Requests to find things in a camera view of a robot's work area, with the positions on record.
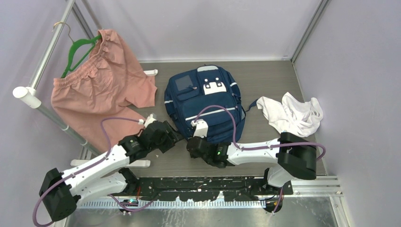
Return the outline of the navy blue student backpack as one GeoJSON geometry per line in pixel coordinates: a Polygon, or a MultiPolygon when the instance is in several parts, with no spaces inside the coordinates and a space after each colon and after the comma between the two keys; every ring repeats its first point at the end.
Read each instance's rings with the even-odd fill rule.
{"type": "Polygon", "coordinates": [[[191,122],[203,119],[209,143],[238,142],[245,125],[239,86],[231,73],[205,65],[172,76],[165,89],[167,114],[185,139],[193,137],[191,122]]]}

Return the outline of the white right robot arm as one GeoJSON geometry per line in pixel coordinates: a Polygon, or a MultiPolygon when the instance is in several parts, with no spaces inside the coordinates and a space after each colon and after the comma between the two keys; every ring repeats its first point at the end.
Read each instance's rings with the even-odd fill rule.
{"type": "Polygon", "coordinates": [[[225,168],[247,163],[268,163],[263,190],[275,194],[293,179],[316,179],[317,144],[289,132],[277,139],[257,143],[224,142],[212,144],[204,138],[188,140],[187,151],[192,158],[201,158],[210,166],[225,168]]]}

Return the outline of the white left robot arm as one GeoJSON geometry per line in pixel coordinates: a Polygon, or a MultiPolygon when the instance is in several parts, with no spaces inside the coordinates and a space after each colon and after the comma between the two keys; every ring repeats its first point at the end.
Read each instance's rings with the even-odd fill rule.
{"type": "Polygon", "coordinates": [[[40,226],[36,219],[40,203],[54,223],[87,201],[121,192],[133,195],[138,182],[127,165],[157,149],[165,153],[184,139],[167,121],[146,120],[144,126],[138,134],[125,136],[107,152],[79,166],[61,172],[57,168],[49,170],[34,208],[34,224],[40,226]]]}

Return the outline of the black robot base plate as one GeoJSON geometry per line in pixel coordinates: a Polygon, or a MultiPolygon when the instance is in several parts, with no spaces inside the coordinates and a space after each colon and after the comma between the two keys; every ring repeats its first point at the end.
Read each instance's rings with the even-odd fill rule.
{"type": "Polygon", "coordinates": [[[179,198],[199,202],[215,201],[220,193],[224,201],[256,201],[263,196],[276,199],[280,189],[269,186],[265,178],[254,176],[142,177],[118,195],[138,196],[146,201],[179,198]]]}

